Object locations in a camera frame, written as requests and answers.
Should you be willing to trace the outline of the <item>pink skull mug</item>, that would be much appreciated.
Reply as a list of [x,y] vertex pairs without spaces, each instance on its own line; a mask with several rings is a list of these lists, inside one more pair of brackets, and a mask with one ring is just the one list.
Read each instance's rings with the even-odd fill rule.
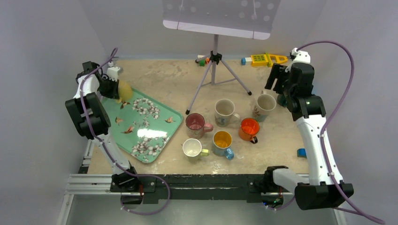
[[211,132],[214,126],[206,123],[205,118],[199,113],[193,113],[187,116],[185,120],[187,134],[190,138],[200,139],[205,133]]

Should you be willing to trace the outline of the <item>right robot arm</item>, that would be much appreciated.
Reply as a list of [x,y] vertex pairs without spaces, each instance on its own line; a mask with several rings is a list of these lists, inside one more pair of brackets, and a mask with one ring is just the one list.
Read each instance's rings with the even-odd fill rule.
[[304,143],[309,177],[301,177],[286,166],[269,166],[263,184],[270,191],[283,187],[292,192],[301,210],[336,208],[354,193],[353,185],[344,182],[334,161],[324,127],[326,111],[322,98],[312,93],[313,79],[310,64],[274,64],[265,85],[285,97]]

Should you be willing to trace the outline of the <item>lime green mug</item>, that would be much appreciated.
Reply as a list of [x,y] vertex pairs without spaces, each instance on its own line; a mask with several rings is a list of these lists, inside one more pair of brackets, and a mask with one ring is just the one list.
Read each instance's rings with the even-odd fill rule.
[[183,153],[189,161],[198,161],[201,157],[209,156],[210,152],[202,147],[198,139],[187,139],[182,145]]

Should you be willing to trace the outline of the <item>white music stand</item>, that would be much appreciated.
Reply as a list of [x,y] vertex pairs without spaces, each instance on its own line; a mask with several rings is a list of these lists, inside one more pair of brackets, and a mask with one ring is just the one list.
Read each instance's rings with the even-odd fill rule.
[[226,63],[218,51],[219,36],[230,36],[256,40],[270,37],[276,12],[281,4],[279,0],[163,0],[163,26],[168,29],[207,33],[214,36],[210,54],[196,59],[196,63],[210,59],[196,92],[205,86],[208,73],[211,73],[210,85],[216,85],[215,72],[218,63],[222,63],[245,89],[252,92],[238,75]]

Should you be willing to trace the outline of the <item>yellow green toy ramp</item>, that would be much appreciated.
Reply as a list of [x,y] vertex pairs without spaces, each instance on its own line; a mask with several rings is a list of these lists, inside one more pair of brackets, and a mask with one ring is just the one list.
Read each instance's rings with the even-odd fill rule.
[[275,55],[275,54],[269,54],[269,53],[265,53],[265,56],[267,58],[267,67],[270,68],[272,67],[275,63],[276,64],[283,64],[288,62],[288,58],[286,56],[282,56],[282,55]]

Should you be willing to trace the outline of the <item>cream coral shell mug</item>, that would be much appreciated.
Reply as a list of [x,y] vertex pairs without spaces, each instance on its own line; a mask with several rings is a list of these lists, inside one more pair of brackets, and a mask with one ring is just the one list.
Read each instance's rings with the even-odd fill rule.
[[260,95],[255,99],[252,116],[257,122],[264,122],[270,113],[276,108],[276,99],[262,90]]

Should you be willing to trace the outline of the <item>blue butterfly mug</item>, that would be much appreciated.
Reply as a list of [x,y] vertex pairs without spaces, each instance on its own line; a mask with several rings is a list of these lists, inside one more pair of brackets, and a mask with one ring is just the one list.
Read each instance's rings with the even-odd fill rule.
[[234,158],[234,152],[231,149],[232,136],[227,131],[217,131],[213,136],[212,152],[220,157],[225,157],[228,160]]

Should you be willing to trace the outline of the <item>orange mug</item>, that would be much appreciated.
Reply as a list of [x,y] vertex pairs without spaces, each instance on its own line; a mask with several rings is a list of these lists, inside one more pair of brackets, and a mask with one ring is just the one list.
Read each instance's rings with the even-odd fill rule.
[[253,118],[245,118],[240,124],[238,131],[239,137],[244,141],[249,141],[253,144],[258,143],[257,134],[260,130],[259,123]]

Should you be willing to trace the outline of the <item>dark green mug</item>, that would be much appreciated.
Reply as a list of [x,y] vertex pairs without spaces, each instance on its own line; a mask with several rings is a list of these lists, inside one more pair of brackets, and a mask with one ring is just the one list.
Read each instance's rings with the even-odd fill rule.
[[285,97],[283,94],[279,94],[279,95],[277,96],[277,103],[278,103],[280,106],[286,108],[286,107],[287,107],[287,100],[286,100],[286,97]]

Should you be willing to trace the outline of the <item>yellow toy grid block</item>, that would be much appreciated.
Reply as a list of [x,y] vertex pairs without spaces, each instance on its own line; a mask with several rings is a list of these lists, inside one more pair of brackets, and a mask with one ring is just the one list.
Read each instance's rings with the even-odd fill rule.
[[268,57],[266,54],[251,55],[251,66],[252,67],[267,66],[268,63],[269,63],[269,60],[268,60]]

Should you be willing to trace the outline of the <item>yellow mug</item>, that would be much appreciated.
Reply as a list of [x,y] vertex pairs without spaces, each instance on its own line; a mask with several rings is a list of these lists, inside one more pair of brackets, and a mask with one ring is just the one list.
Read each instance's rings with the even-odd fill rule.
[[133,96],[133,90],[127,82],[119,80],[118,95],[119,98],[116,99],[116,103],[121,103],[129,100]]

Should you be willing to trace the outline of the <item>green floral tray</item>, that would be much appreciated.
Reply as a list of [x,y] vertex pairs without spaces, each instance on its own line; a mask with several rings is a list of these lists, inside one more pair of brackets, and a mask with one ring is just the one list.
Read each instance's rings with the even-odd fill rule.
[[120,103],[105,97],[101,102],[118,147],[146,164],[160,155],[183,120],[178,111],[136,89]]

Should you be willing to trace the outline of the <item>blue white toy block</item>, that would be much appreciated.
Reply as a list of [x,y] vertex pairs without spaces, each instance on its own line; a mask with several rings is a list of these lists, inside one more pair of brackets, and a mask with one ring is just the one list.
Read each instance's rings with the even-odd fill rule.
[[245,57],[241,59],[241,65],[251,65],[252,64],[252,58],[251,57]]

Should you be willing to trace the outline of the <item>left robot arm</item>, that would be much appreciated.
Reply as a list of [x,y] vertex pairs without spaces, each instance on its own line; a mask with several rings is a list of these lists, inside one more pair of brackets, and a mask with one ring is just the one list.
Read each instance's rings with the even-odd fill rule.
[[141,187],[135,168],[122,154],[111,132],[111,120],[99,97],[126,103],[133,96],[132,88],[119,80],[122,68],[108,63],[107,72],[95,62],[84,62],[77,74],[78,90],[65,102],[66,109],[80,136],[92,140],[101,149],[112,168],[110,192],[134,192]]

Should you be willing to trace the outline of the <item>cream dragon mug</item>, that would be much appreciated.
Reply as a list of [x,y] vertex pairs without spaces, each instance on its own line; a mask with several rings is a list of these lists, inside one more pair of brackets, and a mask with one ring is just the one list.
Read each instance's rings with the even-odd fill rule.
[[229,99],[220,99],[214,106],[215,123],[219,127],[226,127],[231,122],[238,124],[241,122],[241,116],[235,112],[236,106]]

